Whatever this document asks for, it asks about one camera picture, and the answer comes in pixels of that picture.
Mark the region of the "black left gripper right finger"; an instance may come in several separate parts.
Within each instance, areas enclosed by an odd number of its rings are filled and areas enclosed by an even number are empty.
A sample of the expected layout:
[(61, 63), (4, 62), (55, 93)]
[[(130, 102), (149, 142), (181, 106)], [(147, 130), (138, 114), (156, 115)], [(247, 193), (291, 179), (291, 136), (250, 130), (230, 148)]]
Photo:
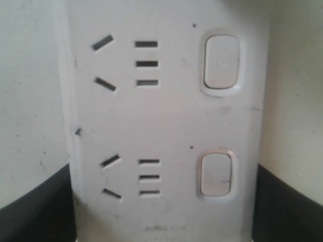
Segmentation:
[(253, 241), (322, 241), (322, 205), (258, 165)]

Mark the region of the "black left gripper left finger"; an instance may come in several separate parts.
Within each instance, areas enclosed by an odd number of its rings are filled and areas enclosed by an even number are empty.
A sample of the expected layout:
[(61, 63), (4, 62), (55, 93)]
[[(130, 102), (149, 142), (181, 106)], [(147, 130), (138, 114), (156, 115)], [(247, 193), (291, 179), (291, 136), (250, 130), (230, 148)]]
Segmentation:
[(76, 241), (69, 165), (1, 208), (1, 241)]

